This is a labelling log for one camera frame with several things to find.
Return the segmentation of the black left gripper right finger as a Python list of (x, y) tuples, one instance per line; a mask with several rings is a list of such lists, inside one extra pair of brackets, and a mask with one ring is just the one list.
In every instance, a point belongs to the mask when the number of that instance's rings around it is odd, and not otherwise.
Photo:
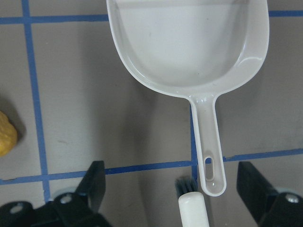
[(257, 226), (301, 227), (303, 198), (278, 190), (248, 161), (238, 163), (236, 188)]

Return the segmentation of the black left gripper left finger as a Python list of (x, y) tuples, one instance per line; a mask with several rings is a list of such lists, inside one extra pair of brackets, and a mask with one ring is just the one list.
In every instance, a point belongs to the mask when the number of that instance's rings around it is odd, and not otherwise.
[(103, 161), (90, 165), (75, 192), (58, 195), (53, 201), (35, 209), (30, 202), (13, 201), (0, 208), (2, 227), (109, 227), (99, 213), (105, 195)]

